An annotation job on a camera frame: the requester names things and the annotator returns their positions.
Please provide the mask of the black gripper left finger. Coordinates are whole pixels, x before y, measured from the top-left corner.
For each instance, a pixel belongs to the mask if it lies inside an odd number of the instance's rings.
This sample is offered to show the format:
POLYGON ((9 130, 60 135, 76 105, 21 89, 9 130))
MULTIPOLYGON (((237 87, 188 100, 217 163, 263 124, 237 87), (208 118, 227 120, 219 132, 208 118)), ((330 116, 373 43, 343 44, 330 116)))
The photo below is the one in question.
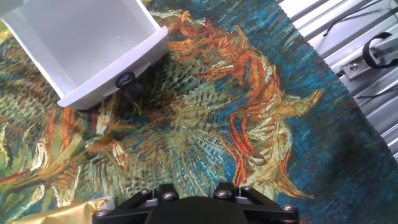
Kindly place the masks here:
POLYGON ((155 207, 178 199, 173 183, 160 184, 153 190, 142 189, 115 209, 96 212, 93 224, 144 223, 155 207))

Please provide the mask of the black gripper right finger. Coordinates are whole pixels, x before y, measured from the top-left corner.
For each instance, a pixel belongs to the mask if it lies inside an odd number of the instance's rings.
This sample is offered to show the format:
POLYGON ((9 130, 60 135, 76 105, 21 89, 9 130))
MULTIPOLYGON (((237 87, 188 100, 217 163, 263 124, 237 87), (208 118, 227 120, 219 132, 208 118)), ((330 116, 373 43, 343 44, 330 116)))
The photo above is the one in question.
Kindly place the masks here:
POLYGON ((231 182, 220 182, 214 191, 214 199, 237 205, 248 221, 299 224, 296 206, 279 205, 250 186, 237 187, 231 182))

